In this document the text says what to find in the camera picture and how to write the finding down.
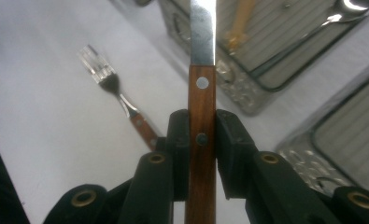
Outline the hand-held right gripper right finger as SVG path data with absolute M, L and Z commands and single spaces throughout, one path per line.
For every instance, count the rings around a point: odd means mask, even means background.
M 225 197 L 246 201 L 251 224 L 340 224 L 285 159 L 257 149 L 237 115 L 216 112 L 216 147 Z

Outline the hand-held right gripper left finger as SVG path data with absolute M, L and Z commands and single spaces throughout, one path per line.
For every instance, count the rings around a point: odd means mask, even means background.
M 141 157 L 118 224 L 172 224 L 173 203 L 189 192 L 190 124 L 187 109 L 170 115 L 159 147 Z

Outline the wooden-handled knife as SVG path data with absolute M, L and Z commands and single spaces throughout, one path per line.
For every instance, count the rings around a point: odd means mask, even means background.
M 185 224 L 216 223 L 216 0 L 191 0 L 189 195 Z

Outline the grey transparent plastic bin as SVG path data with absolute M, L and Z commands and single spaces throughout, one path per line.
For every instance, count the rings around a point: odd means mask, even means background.
M 238 0 L 217 0 L 218 85 L 249 115 L 369 16 L 369 0 L 256 0 L 247 39 L 231 54 Z
M 325 195 L 344 186 L 369 190 L 369 78 L 277 152 Z

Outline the white table sheet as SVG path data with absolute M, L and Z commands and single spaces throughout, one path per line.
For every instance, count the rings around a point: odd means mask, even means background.
M 187 104 L 189 58 L 157 3 L 0 0 L 0 154 L 31 224 L 73 187 L 118 186 L 148 150 L 79 61 L 88 45 L 157 133 Z

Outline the wooden-handled fork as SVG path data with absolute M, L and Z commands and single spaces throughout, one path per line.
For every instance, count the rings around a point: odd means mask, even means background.
M 78 52 L 78 58 L 95 83 L 118 99 L 128 120 L 131 121 L 147 147 L 154 151 L 157 145 L 158 134 L 149 125 L 141 112 L 121 92 L 120 79 L 114 68 L 90 45 L 85 46 Z

